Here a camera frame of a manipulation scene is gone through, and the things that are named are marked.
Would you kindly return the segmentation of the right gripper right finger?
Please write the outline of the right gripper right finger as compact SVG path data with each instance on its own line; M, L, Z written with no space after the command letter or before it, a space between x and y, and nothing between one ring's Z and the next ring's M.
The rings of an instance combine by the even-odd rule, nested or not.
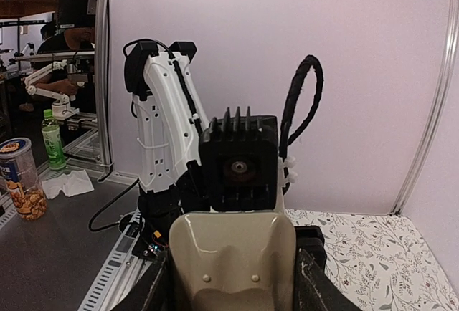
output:
M305 249L298 249L295 258L295 309L360 311L338 290Z

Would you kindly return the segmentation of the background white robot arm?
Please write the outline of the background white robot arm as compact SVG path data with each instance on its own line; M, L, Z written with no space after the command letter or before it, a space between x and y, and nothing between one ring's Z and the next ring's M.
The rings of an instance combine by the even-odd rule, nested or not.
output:
M24 83L26 91L31 96L40 96L52 99L51 110L52 117L56 120L67 120L80 112L78 107L72 106L76 95L71 95L68 91L61 91L59 87L50 87L45 83L45 79L51 77L54 72L60 70L67 73L66 79L82 88L88 82L89 73L84 72L82 67L76 63L75 59L64 59L62 61L53 61L43 68L33 72L25 78Z

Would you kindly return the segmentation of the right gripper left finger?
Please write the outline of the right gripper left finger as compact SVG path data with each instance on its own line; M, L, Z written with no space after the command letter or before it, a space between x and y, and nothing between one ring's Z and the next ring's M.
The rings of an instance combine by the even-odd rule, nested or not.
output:
M167 310L169 258L160 254L114 311Z

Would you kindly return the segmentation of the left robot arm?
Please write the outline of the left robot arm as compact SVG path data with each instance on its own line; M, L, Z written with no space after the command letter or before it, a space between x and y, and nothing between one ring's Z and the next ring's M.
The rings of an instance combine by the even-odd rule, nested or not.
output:
M123 48L124 80L138 122L140 235L133 253L152 260L169 230L192 211L282 211L292 175L289 146L314 118L324 76L308 55L290 84L281 118L227 110L208 118L190 64L193 42L138 39Z

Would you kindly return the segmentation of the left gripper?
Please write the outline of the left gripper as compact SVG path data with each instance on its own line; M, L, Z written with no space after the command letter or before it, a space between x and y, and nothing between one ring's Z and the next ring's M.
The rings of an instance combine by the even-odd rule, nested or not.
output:
M296 250L295 250L295 275L300 269L299 252L300 249L308 252L314 262L325 271L326 268L326 250L324 249L325 239L319 226L296 226Z

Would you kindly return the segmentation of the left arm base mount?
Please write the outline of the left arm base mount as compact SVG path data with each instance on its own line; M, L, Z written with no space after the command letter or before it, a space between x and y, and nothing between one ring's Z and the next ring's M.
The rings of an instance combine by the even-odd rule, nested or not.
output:
M142 218L141 230L132 254L142 259L152 260L154 257L145 257L143 251L153 242L162 244L168 249L171 225L181 215L179 200L171 190L145 192L141 189L138 210Z

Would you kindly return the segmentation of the beige remote control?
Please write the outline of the beige remote control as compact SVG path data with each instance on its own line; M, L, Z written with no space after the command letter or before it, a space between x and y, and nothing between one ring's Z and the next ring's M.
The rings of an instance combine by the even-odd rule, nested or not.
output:
M293 308L296 238L283 214L185 214L169 248L176 310Z

